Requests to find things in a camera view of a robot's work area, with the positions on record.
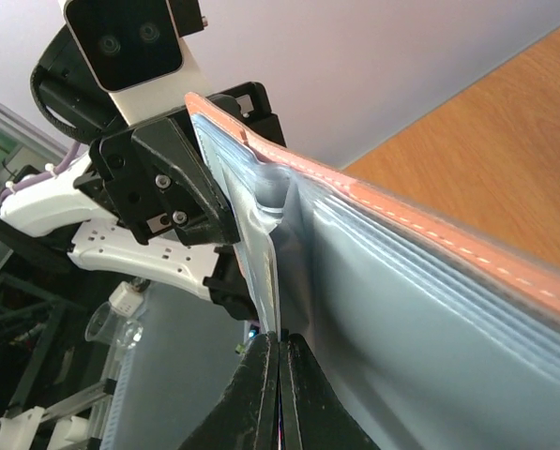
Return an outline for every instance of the cable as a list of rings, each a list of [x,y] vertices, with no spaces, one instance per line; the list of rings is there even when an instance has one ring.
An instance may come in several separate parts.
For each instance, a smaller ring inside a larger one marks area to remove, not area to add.
[[[54,169],[53,169],[54,174],[58,175],[59,173],[64,172],[67,169],[67,167],[69,167],[69,165],[71,164],[71,161],[73,161],[73,159],[75,159],[79,150],[80,150],[80,143],[79,142],[74,142],[73,145],[71,146],[71,148],[69,149],[69,151],[67,152],[67,154],[65,155],[65,157],[63,158],[63,160],[61,161],[61,163],[58,166],[54,167]],[[36,185],[40,181],[48,180],[49,178],[52,178],[52,177],[53,176],[51,175],[50,172],[42,172],[38,175],[34,175],[31,178],[27,178],[27,179],[22,180],[19,183],[13,185],[13,190],[15,192],[18,192],[18,191],[23,190],[25,188],[29,188],[30,186]],[[5,190],[3,190],[1,192],[1,194],[0,194],[0,204],[2,204],[2,202],[10,194],[13,193],[13,190],[11,190],[7,187]]]
[[[47,75],[48,70],[46,70],[41,65],[37,65],[34,67],[34,70],[29,77],[29,88],[32,92],[32,97],[34,98],[39,111],[42,113],[44,118],[48,120],[51,125],[53,125],[53,127],[58,129],[63,134],[69,136],[74,141],[77,141],[79,143],[90,143],[93,138],[90,133],[86,132],[83,129],[72,127],[71,125],[68,125],[65,122],[57,119],[48,109],[46,103],[44,103],[44,100],[39,93],[39,86],[41,85],[42,81],[44,81]]]
[[[15,173],[11,172],[10,169],[7,167],[7,164],[4,160],[0,161],[0,163],[2,164],[2,168],[8,172],[8,174],[10,176],[15,176]]]

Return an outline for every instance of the white stitching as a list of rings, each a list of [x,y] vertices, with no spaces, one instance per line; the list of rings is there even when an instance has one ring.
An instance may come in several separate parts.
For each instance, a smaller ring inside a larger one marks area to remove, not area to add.
[[[193,102],[188,102],[188,105],[189,105],[189,106],[197,106],[197,105],[195,105]],[[223,126],[222,126],[217,120],[215,120],[215,118],[210,117],[210,116],[207,116],[206,118],[209,119],[209,120],[211,120],[211,121],[212,121],[214,124],[216,124],[219,128],[223,128]],[[296,161],[291,161],[290,159],[288,159],[288,158],[286,158],[286,157],[283,157],[283,156],[281,156],[281,155],[278,155],[277,153],[272,152],[272,151],[270,151],[270,150],[266,150],[266,149],[263,148],[258,142],[249,141],[249,140],[248,140],[248,137],[247,137],[247,142],[248,142],[249,145],[252,145],[256,150],[258,150],[259,152],[263,153],[264,155],[267,155],[267,156],[269,156],[269,157],[277,158],[278,160],[280,160],[280,161],[282,161],[282,162],[285,162],[285,163],[288,164],[289,166],[294,166],[294,165],[296,165],[297,167],[299,167],[299,168],[301,168],[301,169],[303,169],[303,170],[305,170],[305,171],[307,171],[307,172],[309,172],[309,173],[313,173],[313,171],[312,171],[311,169],[305,167],[304,165],[302,165],[302,164],[300,164],[300,163],[298,163],[298,162],[296,162]],[[317,175],[317,176],[319,176],[319,177],[324,178],[325,180],[331,182],[332,184],[334,184],[334,185],[336,185],[336,186],[338,186],[338,187],[340,187],[340,188],[344,188],[344,189],[347,190],[347,191],[350,190],[350,186],[349,186],[349,185],[345,185],[345,184],[343,184],[342,182],[337,181],[337,180],[334,180],[333,178],[331,178],[331,177],[329,177],[329,176],[323,175],[323,174],[321,174],[321,173],[319,173],[319,172],[315,172],[314,174]],[[376,210],[381,211],[381,212],[384,212],[384,211],[385,211],[385,209],[384,209],[383,207],[378,206],[378,205],[376,205],[376,204],[371,204],[371,202],[369,202],[369,201],[362,200],[362,199],[360,199],[359,197],[357,197],[355,194],[351,193],[350,191],[348,192],[348,196],[351,197],[351,198],[354,199],[354,200],[362,201],[363,203],[370,205],[373,209],[376,209]],[[395,216],[395,213],[393,213],[392,211],[386,211],[386,214],[388,214],[389,216],[392,216],[392,217]],[[430,232],[430,231],[426,230],[426,229],[423,228],[422,226],[417,225],[416,223],[411,222],[409,219],[407,219],[407,218],[405,218],[405,217],[399,217],[399,219],[400,219],[402,222],[412,223],[412,226],[413,226],[414,228],[416,228],[416,229],[418,229],[418,230],[421,230],[421,231],[423,231],[424,233],[426,233],[426,234],[428,234],[428,235],[430,235],[430,236],[432,236],[432,237],[438,238],[440,241],[444,242],[444,243],[447,244],[448,246],[454,246],[454,243],[451,242],[451,241],[449,241],[448,239],[445,239],[444,237],[439,236],[439,235],[438,235],[437,233],[435,233],[435,232]],[[477,256],[474,252],[472,252],[472,251],[469,250],[468,248],[459,247],[459,250],[462,251],[463,253],[467,253],[467,254],[470,254],[470,255],[475,256],[479,261],[481,261],[481,262],[483,262],[483,263],[492,264],[489,260],[486,260],[485,258],[481,258],[481,257]],[[506,270],[505,268],[503,268],[503,267],[496,267],[496,269],[497,269],[499,272],[501,272],[502,274],[511,276],[511,273],[510,273],[508,270]],[[534,284],[532,284],[531,282],[529,282],[528,280],[526,280],[526,279],[524,279],[524,278],[515,277],[514,279],[516,279],[516,280],[517,280],[518,282],[520,282],[521,284],[526,284],[526,285],[528,285],[528,286],[535,286]],[[547,296],[547,297],[558,298],[557,295],[555,295],[554,293],[552,293],[552,292],[550,292],[550,291],[539,290],[539,292],[540,292],[542,295],[545,295],[545,296]]]

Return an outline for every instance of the metal frame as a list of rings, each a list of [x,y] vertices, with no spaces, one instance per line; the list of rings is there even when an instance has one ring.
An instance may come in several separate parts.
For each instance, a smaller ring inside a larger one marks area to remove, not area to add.
[[[40,425],[54,425],[59,419],[71,417],[91,408],[95,403],[111,396],[115,386],[116,381],[107,378],[55,403],[44,412]]]
[[[29,293],[30,295],[33,295],[37,298],[41,298],[46,302],[51,302],[51,303],[59,302],[64,304],[68,308],[75,309],[79,312],[86,312],[85,307],[81,307],[77,303],[72,302],[65,297],[61,297],[60,295],[56,295],[55,293],[48,292],[45,289],[39,288],[38,286],[34,286],[30,282],[24,281],[11,274],[7,274],[7,273],[1,274],[0,283],[7,284],[11,288],[18,289],[20,291],[23,291],[24,293]]]
[[[46,328],[42,331],[29,363],[19,380],[19,384],[17,384],[17,389],[15,389],[15,393],[10,399],[7,411],[8,417],[14,417],[23,411],[25,402],[34,386],[42,364],[44,364],[48,351],[51,345],[53,345],[54,337],[56,336],[59,324],[63,320],[65,309],[65,304],[59,303],[54,307],[51,316],[48,318]]]
[[[0,103],[0,131],[47,159],[60,159],[65,146]]]
[[[29,307],[22,307],[20,309],[15,309],[14,311],[4,312],[3,314],[0,314],[0,322],[10,321],[11,319],[23,317],[38,309],[48,308],[51,305],[52,304],[50,302],[40,302],[40,303],[36,303],[35,305],[31,305]]]

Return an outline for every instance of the white wall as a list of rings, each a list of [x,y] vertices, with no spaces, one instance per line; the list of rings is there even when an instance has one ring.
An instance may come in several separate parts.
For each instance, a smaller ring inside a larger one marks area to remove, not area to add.
[[[343,165],[560,24],[560,0],[201,0],[188,39],[218,89],[263,82],[290,146]],[[56,0],[0,0],[0,102],[53,136],[29,73]]]

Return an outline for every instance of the camera lens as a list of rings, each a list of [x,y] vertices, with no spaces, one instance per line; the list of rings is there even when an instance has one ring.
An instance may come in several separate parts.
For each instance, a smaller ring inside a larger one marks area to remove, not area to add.
[[[147,44],[157,42],[160,38],[160,31],[152,22],[143,23],[140,27],[140,39]]]
[[[100,51],[106,56],[115,56],[121,50],[121,44],[113,35],[105,35],[98,41]]]

